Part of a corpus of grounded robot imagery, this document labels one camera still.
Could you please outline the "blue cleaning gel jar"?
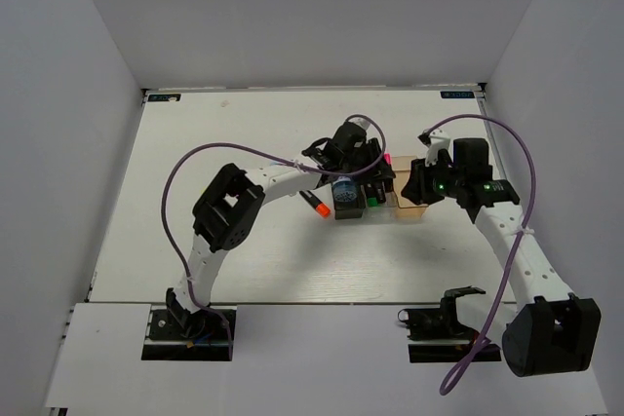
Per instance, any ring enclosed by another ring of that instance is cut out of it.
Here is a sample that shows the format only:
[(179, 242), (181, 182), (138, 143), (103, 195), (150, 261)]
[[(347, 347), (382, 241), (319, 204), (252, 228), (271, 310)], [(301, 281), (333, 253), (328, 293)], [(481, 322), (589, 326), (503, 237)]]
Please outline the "blue cleaning gel jar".
[(357, 205), (358, 189), (350, 177), (340, 177), (331, 186), (335, 209), (347, 209)]

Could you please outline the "orange highlighter marker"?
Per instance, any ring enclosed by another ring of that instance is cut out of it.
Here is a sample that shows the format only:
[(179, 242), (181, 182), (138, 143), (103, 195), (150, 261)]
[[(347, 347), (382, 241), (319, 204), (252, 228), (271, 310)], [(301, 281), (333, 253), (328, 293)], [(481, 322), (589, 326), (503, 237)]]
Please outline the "orange highlighter marker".
[(328, 218), (332, 211), (311, 191), (300, 191), (301, 198), (323, 218)]

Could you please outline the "yellow highlighter marker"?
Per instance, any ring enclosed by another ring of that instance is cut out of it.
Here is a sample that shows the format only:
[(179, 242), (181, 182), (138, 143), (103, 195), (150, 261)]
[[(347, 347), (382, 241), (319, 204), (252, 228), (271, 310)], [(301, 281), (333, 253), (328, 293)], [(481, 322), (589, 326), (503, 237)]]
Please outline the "yellow highlighter marker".
[(386, 195), (385, 195), (385, 189), (382, 183), (378, 183), (375, 185), (375, 191), (376, 191), (376, 198), (377, 198), (377, 202), (380, 205), (383, 205), (386, 203)]

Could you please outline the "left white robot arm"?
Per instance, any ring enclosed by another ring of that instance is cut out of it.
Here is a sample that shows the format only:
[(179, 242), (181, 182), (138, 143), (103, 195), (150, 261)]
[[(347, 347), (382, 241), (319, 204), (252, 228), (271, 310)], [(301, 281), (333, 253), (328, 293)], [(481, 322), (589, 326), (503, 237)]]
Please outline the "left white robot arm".
[[(375, 121), (362, 114), (347, 117), (333, 136), (319, 138), (302, 150), (308, 164), (230, 142), (200, 145), (178, 160), (167, 178), (160, 203), (165, 235), (183, 267), (178, 284), (166, 292), (166, 306), (175, 329), (191, 338), (210, 325), (230, 327), (223, 312), (211, 306), (213, 287), (227, 253), (249, 236), (264, 206), (300, 191), (336, 183), (341, 177), (356, 183), (375, 183), (391, 176), (384, 158), (385, 135), (367, 135), (368, 128), (376, 126)], [(191, 157), (211, 148), (238, 149), (270, 163), (255, 170), (228, 163), (216, 173), (192, 208), (192, 248), (184, 254), (168, 221), (170, 190), (181, 167)]]

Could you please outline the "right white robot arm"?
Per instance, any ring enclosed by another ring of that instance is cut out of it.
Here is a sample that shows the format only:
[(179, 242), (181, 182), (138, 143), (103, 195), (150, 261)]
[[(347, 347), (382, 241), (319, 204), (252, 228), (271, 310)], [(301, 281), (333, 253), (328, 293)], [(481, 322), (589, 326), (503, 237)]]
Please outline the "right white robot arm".
[(435, 133), (420, 139), (427, 153), (411, 161), (402, 196), (427, 206), (455, 200), (508, 275), (505, 284), (516, 304), (498, 307), (488, 342), (501, 349), (519, 377), (586, 370), (602, 317), (599, 306), (572, 291), (523, 226), (526, 214), (517, 192), (508, 180), (493, 177), (488, 142)]

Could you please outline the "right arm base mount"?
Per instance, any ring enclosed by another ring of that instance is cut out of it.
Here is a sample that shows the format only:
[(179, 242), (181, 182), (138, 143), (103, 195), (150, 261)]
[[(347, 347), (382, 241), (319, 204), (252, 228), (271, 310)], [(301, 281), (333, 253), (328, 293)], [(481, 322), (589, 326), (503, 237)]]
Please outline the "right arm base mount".
[(397, 321), (408, 331), (410, 363), (457, 363), (477, 344), (479, 329), (466, 326), (457, 315), (457, 300), (480, 298), (486, 292), (464, 286), (447, 290), (436, 307), (404, 308)]

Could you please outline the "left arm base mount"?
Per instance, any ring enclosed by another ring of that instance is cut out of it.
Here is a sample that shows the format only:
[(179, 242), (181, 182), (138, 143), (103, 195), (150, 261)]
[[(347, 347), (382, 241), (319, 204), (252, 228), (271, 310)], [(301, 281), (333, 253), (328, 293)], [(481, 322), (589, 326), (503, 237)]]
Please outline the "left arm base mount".
[(223, 362), (233, 358), (233, 345), (218, 317), (200, 312), (185, 331), (164, 308), (152, 309), (142, 345), (142, 361)]

